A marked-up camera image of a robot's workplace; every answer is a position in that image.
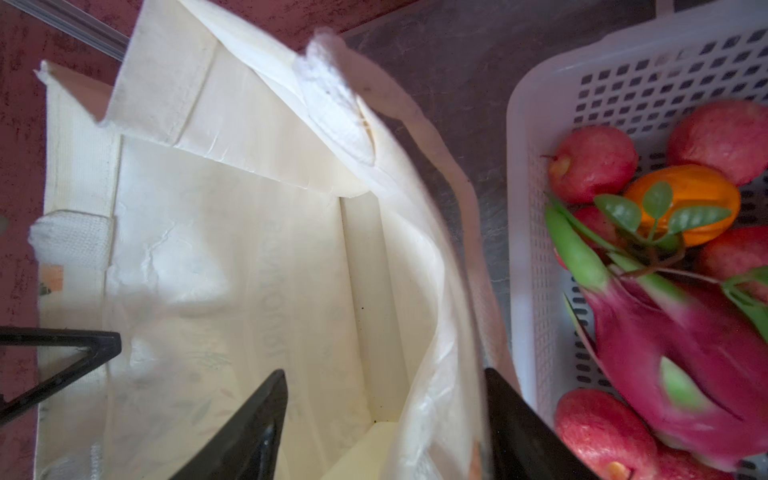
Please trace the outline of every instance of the apple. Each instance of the apple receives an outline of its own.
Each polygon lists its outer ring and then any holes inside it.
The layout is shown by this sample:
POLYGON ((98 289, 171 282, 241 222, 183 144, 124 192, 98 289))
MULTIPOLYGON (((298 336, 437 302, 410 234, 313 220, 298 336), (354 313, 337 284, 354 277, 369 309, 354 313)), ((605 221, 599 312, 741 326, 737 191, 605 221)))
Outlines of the apple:
MULTIPOLYGON (((725 280, 758 266, 768 265, 768 226, 726 230, 699 253, 695 269, 704 275, 725 280)), ((768 303, 768 286, 749 282, 743 288, 768 303)))
POLYGON ((737 187, 768 167, 768 107, 725 100, 696 109, 672 131, 669 165, 713 168, 737 187))
POLYGON ((589 204, 598 194, 617 194, 637 169, 632 140, 613 127, 584 127, 568 135, 549 164, 555 195, 571 204, 589 204))
POLYGON ((632 409, 606 392, 563 395, 554 431, 603 480, 653 480, 658 472, 655 440, 632 409))
POLYGON ((690 453, 659 445, 657 480, 733 480, 730 473, 716 470, 696 460, 690 453))

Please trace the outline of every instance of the white basket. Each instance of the white basket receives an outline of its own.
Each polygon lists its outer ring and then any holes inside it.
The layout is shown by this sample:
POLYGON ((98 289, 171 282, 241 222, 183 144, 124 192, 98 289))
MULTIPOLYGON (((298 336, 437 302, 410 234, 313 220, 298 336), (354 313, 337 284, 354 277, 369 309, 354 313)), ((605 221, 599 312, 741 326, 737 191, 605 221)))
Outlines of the white basket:
MULTIPOLYGON (((578 341, 566 292, 592 328, 573 279, 554 261, 544 222, 547 162, 578 127, 626 131, 642 174, 664 166, 670 132, 697 105, 721 98, 768 103, 768 1, 721 0, 627 28, 528 72, 507 111, 512 355, 525 400, 551 424, 579 386, 613 392, 578 341)), ((768 174, 746 185, 736 226, 768 224, 768 174)), ((768 480, 768 458, 744 462, 741 480, 768 480)))

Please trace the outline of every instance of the white plastic bag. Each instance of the white plastic bag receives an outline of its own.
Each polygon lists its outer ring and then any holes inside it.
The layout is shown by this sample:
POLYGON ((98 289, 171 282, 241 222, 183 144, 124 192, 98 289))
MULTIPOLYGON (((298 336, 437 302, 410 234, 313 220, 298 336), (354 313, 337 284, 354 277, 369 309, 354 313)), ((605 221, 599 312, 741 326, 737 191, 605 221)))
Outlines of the white plastic bag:
POLYGON ((41 325, 123 339, 42 406, 41 478, 165 480, 277 368, 277 478, 487 471, 483 353, 516 380, 477 200, 389 76, 329 32, 299 56, 203 0, 147 0, 114 89, 45 62, 39 77, 41 325), (465 270, 374 111, 454 188, 465 270))

